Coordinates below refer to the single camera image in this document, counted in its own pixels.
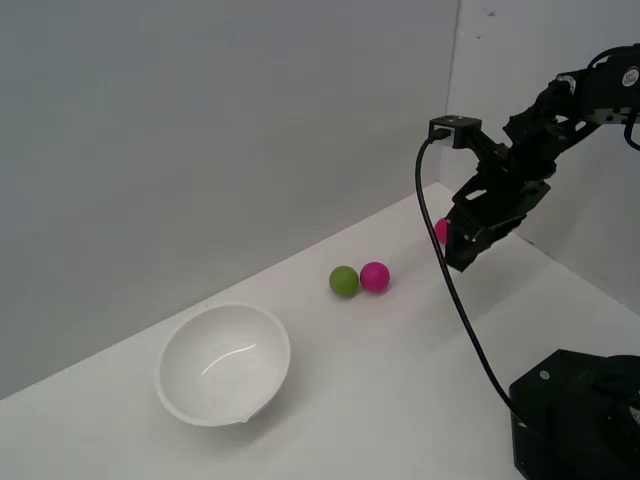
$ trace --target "white table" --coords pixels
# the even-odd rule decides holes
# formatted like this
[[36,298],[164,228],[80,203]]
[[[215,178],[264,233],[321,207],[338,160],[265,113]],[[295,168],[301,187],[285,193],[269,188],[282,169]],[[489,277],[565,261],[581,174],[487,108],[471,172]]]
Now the white table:
[[[426,189],[434,217],[451,193]],[[381,260],[383,296],[330,294],[339,264]],[[460,294],[503,384],[557,348],[640,354],[640,318],[515,236],[463,275]],[[283,389],[244,425],[181,423],[152,372],[176,325],[247,301],[284,323]],[[0,477],[520,479],[509,415],[444,288],[411,197],[0,402]]]

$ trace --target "bowl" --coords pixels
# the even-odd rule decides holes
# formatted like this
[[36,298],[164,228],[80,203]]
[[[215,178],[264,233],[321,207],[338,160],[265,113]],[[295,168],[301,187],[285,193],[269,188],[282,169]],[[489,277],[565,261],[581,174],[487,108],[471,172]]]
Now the bowl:
[[217,305],[169,338],[156,391],[166,409],[187,423],[246,422],[276,394],[290,358],[289,337],[274,315],[247,304]]

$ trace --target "pink ball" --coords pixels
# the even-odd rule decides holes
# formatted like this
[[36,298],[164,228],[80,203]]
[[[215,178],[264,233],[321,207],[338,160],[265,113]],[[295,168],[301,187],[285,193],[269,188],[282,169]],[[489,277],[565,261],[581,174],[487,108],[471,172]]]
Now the pink ball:
[[383,292],[389,285],[389,280],[391,280],[389,269],[380,262],[367,263],[360,270],[360,283],[370,292]]
[[447,226],[448,224],[447,224],[446,218],[441,218],[436,223],[436,226],[435,226],[436,237],[438,238],[440,245],[447,244]]

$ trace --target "black cable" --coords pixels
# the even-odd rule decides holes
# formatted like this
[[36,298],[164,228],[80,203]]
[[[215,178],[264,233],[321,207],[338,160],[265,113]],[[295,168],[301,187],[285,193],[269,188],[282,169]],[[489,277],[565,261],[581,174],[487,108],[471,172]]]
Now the black cable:
[[451,134],[448,130],[436,130],[431,137],[427,138],[420,150],[418,151],[418,158],[416,159],[416,193],[418,194],[418,203],[420,204],[420,211],[422,212],[422,218],[424,218],[424,223],[427,225],[427,231],[429,232],[429,238],[431,238],[431,243],[433,244],[433,249],[436,252],[436,257],[438,258],[438,264],[440,264],[440,270],[442,270],[442,275],[444,276],[444,281],[447,284],[447,288],[449,289],[449,293],[451,294],[451,299],[453,300],[453,304],[456,306],[456,310],[458,310],[458,314],[460,315],[460,319],[462,320],[462,324],[464,325],[469,338],[471,339],[471,343],[473,344],[473,348],[476,350],[478,354],[478,358],[480,359],[480,363],[484,368],[487,376],[489,377],[489,381],[495,388],[496,392],[505,403],[507,408],[511,411],[511,413],[520,421],[522,421],[522,417],[516,411],[516,407],[504,391],[500,382],[496,378],[495,373],[493,373],[493,369],[489,364],[489,360],[487,360],[487,356],[482,349],[482,345],[480,345],[480,341],[476,336],[476,333],[471,326],[471,322],[469,321],[469,317],[467,316],[467,312],[462,305],[462,301],[460,300],[460,296],[458,295],[458,291],[456,290],[455,285],[453,284],[453,279],[451,278],[451,274],[449,273],[449,268],[447,267],[447,262],[442,254],[442,250],[440,250],[440,244],[438,242],[438,237],[436,236],[436,231],[433,228],[433,224],[431,223],[431,217],[429,216],[429,211],[427,210],[427,204],[424,200],[424,194],[422,193],[422,159],[424,157],[424,153],[435,140],[442,140],[447,138]]
[[638,118],[638,113],[633,112],[629,115],[629,119],[627,120],[627,124],[624,127],[624,139],[627,141],[629,146],[635,150],[640,151],[640,145],[633,141],[631,135],[633,134],[633,127],[636,126],[636,119]]
[[544,443],[550,450],[552,450],[556,454],[556,458],[562,461],[567,466],[572,466],[577,472],[582,472],[583,474],[589,474],[590,468],[576,463],[573,459],[567,458],[566,454],[558,449],[558,447],[549,440],[545,435],[538,432],[537,429],[531,428],[531,426],[526,423],[522,415],[518,413],[516,406],[511,401],[507,393],[500,385],[491,365],[489,364],[489,360],[487,360],[487,356],[482,349],[482,345],[480,345],[480,341],[476,336],[473,327],[471,326],[471,322],[469,321],[469,317],[467,316],[467,312],[462,305],[462,301],[460,300],[460,296],[458,295],[458,291],[456,290],[456,286],[453,283],[453,279],[451,278],[451,274],[449,273],[449,267],[447,266],[447,262],[442,254],[442,250],[440,249],[440,242],[438,241],[438,237],[436,236],[436,231],[433,228],[433,224],[431,223],[431,217],[429,216],[429,211],[427,209],[427,203],[424,200],[424,193],[422,191],[422,160],[424,157],[424,153],[426,152],[429,145],[431,145],[436,140],[444,140],[445,138],[451,135],[451,131],[445,129],[439,129],[434,131],[429,138],[427,138],[420,150],[418,151],[418,158],[416,159],[416,170],[415,170],[415,181],[416,181],[416,194],[418,196],[418,203],[420,204],[420,212],[422,213],[422,218],[424,219],[424,223],[427,226],[427,232],[429,232],[429,238],[431,239],[431,243],[433,244],[433,249],[436,253],[436,258],[438,259],[438,264],[440,265],[440,270],[442,271],[442,276],[444,277],[444,281],[447,284],[447,288],[449,289],[449,293],[451,294],[451,299],[453,300],[453,304],[460,315],[460,319],[462,320],[462,324],[464,325],[464,329],[467,331],[469,338],[471,339],[471,343],[473,344],[473,348],[480,359],[480,363],[482,364],[482,368],[484,368],[487,377],[489,377],[489,381],[493,388],[496,390],[504,404],[507,406],[513,417],[519,422],[521,428],[527,428],[531,434]]

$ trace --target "white wall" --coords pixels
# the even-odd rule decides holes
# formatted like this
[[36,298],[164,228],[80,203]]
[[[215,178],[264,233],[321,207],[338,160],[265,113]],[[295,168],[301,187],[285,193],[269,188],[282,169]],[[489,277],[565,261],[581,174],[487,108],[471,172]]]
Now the white wall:
[[408,195],[456,15],[3,2],[0,397]]
[[[637,0],[463,0],[448,109],[479,117],[496,141],[509,115],[533,104],[557,73],[640,42]],[[640,154],[605,126],[558,159],[552,190],[519,235],[640,313]],[[443,153],[440,179],[459,188],[472,153]]]

